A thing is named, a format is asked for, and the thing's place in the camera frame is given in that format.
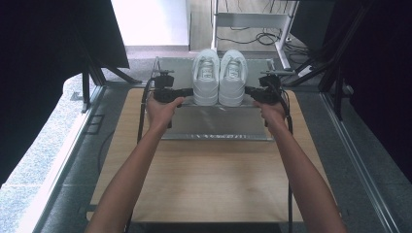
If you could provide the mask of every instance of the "wooden board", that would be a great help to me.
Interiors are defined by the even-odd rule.
[[[136,145],[142,92],[128,93],[91,205]],[[296,98],[289,95],[294,137],[327,182]],[[288,179],[275,142],[161,141],[132,220],[282,222],[288,221],[287,206]],[[302,221],[294,201],[293,220]]]

